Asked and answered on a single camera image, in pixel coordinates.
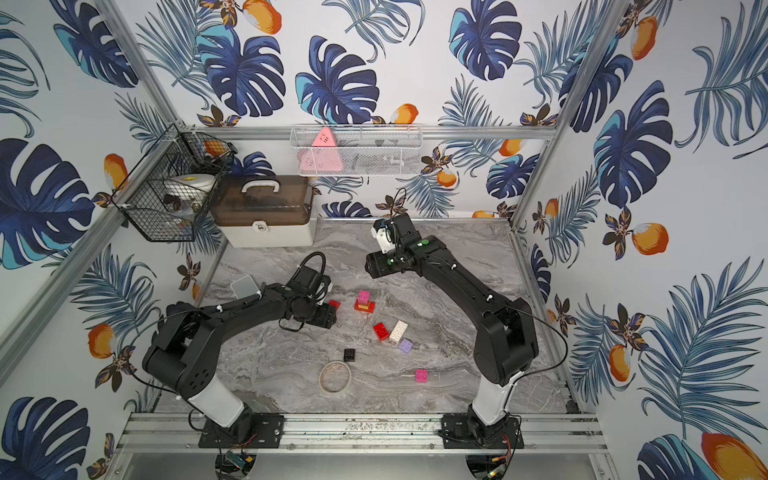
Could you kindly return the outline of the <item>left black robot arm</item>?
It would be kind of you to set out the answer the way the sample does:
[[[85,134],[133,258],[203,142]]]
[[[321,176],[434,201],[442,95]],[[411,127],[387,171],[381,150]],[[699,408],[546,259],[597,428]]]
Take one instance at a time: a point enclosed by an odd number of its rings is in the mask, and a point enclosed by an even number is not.
[[[265,285],[253,295],[220,305],[194,307],[177,302],[153,335],[142,361],[146,373],[224,429],[241,425],[245,403],[217,375],[221,347],[257,326],[295,320],[328,329],[337,308],[326,296],[331,278],[303,266],[287,283]]]

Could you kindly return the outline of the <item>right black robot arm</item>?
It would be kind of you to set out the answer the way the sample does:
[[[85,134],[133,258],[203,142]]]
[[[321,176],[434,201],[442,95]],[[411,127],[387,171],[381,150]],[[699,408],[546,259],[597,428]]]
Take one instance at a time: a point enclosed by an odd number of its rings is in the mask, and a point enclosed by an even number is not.
[[[484,426],[501,422],[515,383],[539,354],[530,305],[491,289],[442,240],[422,236],[406,214],[377,219],[371,234],[378,250],[366,256],[365,270],[372,278],[413,272],[438,287],[472,322],[481,380],[470,414]]]

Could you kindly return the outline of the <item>lilac 2x2 lego brick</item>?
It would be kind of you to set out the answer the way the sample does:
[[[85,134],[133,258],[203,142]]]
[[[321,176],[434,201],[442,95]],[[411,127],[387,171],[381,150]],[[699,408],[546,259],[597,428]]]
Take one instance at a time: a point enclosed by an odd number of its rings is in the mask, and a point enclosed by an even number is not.
[[[399,343],[399,349],[406,354],[408,354],[413,349],[413,346],[414,346],[413,342],[410,341],[409,339],[403,339]]]

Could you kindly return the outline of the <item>red 2x2 lego brick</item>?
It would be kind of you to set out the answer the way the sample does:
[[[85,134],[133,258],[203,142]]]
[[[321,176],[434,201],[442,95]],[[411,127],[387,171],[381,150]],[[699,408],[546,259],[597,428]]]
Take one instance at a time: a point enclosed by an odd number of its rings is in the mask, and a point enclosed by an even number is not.
[[[386,341],[390,337],[390,332],[383,323],[375,324],[373,330],[380,341]]]

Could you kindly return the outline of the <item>white 2x4 lego brick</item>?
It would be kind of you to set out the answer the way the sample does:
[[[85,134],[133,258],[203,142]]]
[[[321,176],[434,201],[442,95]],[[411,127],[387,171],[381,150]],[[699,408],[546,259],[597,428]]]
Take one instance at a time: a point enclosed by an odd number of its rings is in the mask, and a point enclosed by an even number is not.
[[[394,344],[399,344],[403,339],[404,334],[408,328],[408,324],[402,320],[398,320],[393,329],[391,330],[388,339]]]

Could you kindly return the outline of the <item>pink 2x2 lego brick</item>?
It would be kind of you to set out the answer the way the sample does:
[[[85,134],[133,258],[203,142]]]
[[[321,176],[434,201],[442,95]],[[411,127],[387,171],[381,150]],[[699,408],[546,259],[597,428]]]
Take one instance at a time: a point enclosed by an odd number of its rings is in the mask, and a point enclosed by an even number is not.
[[[370,293],[365,290],[360,291],[357,298],[357,304],[368,306],[369,303],[370,303]]]

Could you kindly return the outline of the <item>red 2x4 lego brick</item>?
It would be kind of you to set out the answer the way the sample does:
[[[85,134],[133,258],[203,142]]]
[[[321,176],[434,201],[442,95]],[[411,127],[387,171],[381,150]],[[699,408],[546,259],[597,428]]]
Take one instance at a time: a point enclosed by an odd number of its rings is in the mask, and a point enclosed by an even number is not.
[[[369,302],[367,304],[361,304],[359,302],[355,302],[354,309],[366,313],[366,314],[372,314],[375,311],[376,304],[374,302]]]

